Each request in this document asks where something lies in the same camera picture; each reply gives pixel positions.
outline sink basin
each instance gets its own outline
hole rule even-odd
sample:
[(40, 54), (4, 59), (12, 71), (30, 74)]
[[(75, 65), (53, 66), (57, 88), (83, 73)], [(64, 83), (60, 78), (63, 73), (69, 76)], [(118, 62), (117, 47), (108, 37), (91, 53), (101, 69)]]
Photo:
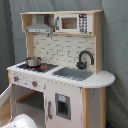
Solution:
[(64, 67), (53, 72), (53, 75), (67, 79), (82, 81), (93, 75), (93, 72)]

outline oven knob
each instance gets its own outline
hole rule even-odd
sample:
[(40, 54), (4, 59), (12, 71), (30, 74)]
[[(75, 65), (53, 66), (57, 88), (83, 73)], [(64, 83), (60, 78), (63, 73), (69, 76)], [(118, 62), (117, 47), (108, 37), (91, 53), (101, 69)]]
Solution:
[(33, 85), (33, 87), (37, 87), (37, 82), (36, 81), (33, 81), (32, 82), (32, 85)]
[(13, 78), (15, 82), (19, 80), (18, 76), (14, 76)]

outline gray wall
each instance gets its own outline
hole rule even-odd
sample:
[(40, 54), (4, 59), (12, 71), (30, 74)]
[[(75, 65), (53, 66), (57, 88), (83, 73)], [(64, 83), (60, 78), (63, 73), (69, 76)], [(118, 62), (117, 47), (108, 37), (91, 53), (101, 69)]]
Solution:
[(127, 0), (10, 0), (15, 62), (26, 58), (20, 12), (103, 9), (103, 70), (116, 77), (107, 87), (107, 121), (128, 127), (128, 1)]
[(8, 84), (6, 68), (14, 64), (11, 16), (8, 0), (0, 0), (0, 93)]

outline door handle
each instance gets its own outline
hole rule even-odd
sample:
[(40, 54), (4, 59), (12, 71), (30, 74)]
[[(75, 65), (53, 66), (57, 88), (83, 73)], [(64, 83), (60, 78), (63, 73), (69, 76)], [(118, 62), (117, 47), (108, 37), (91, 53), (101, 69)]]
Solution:
[(56, 22), (55, 22), (56, 30), (59, 30), (59, 26), (57, 25), (57, 21), (59, 21), (59, 17), (56, 17)]
[(51, 101), (48, 102), (48, 117), (49, 119), (52, 119), (52, 115), (50, 114), (50, 108), (51, 108)]

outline faucet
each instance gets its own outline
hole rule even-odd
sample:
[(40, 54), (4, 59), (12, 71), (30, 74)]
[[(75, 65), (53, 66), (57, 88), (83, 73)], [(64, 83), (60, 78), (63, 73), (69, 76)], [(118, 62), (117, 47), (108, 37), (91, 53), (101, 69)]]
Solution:
[(89, 52), (89, 51), (87, 51), (87, 50), (84, 50), (84, 51), (82, 51), (80, 54), (79, 54), (79, 62), (76, 64), (76, 66), (78, 67), (78, 69), (85, 69), (86, 68), (86, 62), (85, 63), (82, 63), (81, 62), (81, 57), (82, 57), (82, 55), (83, 54), (88, 54), (89, 56), (90, 56), (90, 59), (91, 59), (91, 65), (94, 65), (94, 58), (93, 58), (93, 56), (92, 56), (92, 54)]

